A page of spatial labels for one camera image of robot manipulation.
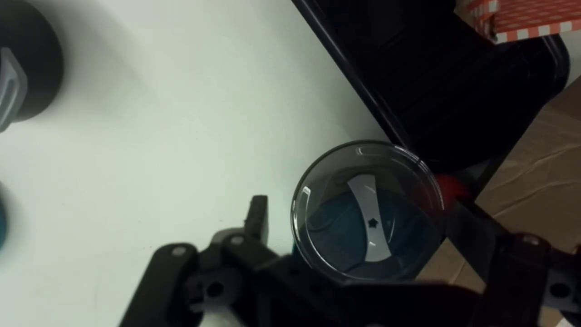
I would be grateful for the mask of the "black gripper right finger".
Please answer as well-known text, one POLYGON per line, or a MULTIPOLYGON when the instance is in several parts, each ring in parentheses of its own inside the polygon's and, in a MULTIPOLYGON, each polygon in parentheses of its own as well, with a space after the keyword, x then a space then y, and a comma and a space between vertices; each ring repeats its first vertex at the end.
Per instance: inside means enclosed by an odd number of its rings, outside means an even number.
POLYGON ((498 244, 509 231, 478 204, 458 201, 447 213, 445 235, 460 255, 460 271, 452 277, 452 284, 485 291, 498 244))

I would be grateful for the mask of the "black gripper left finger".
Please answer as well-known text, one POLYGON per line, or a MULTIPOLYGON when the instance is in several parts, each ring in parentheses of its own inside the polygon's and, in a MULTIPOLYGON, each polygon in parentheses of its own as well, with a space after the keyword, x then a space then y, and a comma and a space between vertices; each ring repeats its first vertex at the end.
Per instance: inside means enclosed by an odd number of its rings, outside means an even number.
POLYGON ((267 222, 269 222, 269 201, 265 195, 258 195, 251 201, 244 230, 249 237, 256 241, 265 241, 267 222))

